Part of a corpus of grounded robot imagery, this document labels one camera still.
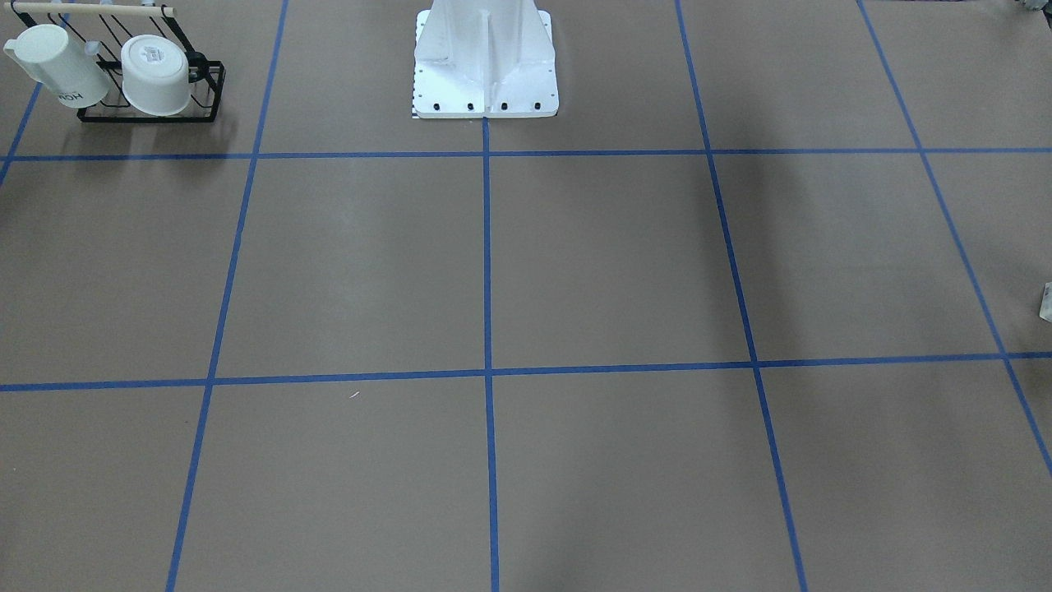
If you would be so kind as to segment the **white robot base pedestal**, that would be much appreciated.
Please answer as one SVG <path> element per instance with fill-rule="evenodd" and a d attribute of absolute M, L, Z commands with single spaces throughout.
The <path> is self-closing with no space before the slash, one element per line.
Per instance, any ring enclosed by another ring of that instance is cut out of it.
<path fill-rule="evenodd" d="M 416 15 L 414 34 L 414 117 L 559 113 L 552 18 L 535 2 L 434 1 Z"/>

